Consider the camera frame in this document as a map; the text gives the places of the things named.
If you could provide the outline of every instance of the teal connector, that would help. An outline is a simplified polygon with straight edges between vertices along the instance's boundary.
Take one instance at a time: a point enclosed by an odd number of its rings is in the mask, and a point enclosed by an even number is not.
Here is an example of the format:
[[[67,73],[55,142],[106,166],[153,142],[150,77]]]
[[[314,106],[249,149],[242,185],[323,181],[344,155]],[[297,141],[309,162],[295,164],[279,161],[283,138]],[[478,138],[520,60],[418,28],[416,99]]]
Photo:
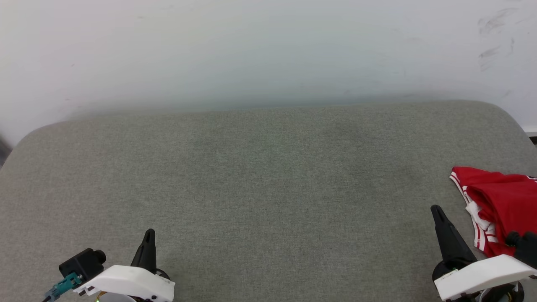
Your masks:
[[[82,281],[80,278],[76,275],[76,273],[73,272],[60,282],[56,283],[48,292],[46,292],[44,301],[54,302],[61,295],[75,288],[75,286],[81,283]]]

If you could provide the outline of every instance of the folded red cloth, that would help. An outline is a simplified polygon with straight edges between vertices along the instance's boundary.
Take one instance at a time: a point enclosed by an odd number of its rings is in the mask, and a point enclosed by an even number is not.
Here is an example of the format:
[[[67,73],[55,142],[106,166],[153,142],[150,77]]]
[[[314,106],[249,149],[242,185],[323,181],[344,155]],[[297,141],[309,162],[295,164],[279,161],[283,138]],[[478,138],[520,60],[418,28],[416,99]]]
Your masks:
[[[471,167],[453,167],[450,178],[466,202],[475,228],[474,245],[487,257],[512,256],[511,231],[537,233],[537,178]]]

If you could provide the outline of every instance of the white wall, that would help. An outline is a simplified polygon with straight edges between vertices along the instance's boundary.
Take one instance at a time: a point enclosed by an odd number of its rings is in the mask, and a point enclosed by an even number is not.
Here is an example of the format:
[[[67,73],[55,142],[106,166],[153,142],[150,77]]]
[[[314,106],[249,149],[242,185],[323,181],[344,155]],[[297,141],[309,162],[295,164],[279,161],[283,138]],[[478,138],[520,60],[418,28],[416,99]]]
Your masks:
[[[475,99],[537,131],[535,0],[0,0],[0,135],[94,113]]]

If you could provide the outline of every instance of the clothing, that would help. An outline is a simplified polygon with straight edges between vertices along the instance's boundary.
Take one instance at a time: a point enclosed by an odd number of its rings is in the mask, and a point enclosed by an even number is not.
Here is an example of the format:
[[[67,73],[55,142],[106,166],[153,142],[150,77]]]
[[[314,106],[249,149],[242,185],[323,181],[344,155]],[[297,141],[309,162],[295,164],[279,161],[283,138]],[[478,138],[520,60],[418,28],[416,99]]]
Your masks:
[[[537,232],[537,178],[454,167],[450,179],[466,202],[475,229],[474,245],[486,256],[512,256],[514,248],[505,245],[511,231]]]

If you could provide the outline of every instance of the red fabric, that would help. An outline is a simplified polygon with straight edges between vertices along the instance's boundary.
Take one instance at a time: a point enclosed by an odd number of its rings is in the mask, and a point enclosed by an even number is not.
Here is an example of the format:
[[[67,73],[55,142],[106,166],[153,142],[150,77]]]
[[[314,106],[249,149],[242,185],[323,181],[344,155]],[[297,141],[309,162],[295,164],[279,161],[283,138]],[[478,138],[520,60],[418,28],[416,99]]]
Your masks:
[[[465,192],[481,207],[479,217],[496,224],[497,243],[487,236],[478,238],[485,239],[486,256],[512,256],[514,248],[505,245],[511,231],[521,235],[528,231],[537,233],[537,178],[470,167],[454,167],[453,172],[460,187],[466,186]]]

